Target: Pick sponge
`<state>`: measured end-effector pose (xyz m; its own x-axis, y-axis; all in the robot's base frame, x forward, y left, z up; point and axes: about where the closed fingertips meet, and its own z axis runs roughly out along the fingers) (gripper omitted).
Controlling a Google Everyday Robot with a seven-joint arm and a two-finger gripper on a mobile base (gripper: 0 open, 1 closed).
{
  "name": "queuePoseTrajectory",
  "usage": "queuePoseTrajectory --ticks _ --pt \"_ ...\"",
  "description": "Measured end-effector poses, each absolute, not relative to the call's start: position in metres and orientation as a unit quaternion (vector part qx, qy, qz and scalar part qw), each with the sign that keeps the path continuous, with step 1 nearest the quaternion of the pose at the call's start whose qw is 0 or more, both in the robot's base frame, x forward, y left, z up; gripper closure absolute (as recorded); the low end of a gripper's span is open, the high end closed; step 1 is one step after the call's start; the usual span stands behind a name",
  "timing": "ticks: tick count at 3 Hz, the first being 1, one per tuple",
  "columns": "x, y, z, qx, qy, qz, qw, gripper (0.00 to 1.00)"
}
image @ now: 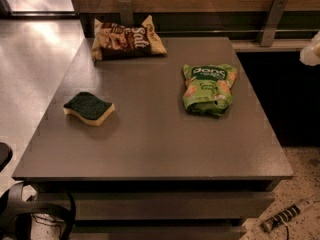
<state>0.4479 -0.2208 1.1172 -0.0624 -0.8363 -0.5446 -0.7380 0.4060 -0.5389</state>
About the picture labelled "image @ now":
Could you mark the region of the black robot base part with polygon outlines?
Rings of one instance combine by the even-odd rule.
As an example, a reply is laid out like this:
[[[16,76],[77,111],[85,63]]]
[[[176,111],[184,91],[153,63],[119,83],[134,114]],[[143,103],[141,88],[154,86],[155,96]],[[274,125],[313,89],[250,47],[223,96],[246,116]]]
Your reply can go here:
[[[25,182],[12,185],[0,198],[0,233],[1,240],[10,237],[13,240],[31,240],[32,216],[35,214],[51,215],[65,223],[59,240],[69,240],[75,216],[76,205],[72,195],[63,191],[69,199],[70,208],[45,201],[24,201],[22,198]]]

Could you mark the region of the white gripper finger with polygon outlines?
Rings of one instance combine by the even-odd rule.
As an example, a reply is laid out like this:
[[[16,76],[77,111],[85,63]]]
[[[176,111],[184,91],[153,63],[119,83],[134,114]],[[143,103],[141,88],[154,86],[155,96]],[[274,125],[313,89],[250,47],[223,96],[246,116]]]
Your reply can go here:
[[[301,50],[300,61],[308,66],[320,64],[320,31],[311,39],[310,43]]]

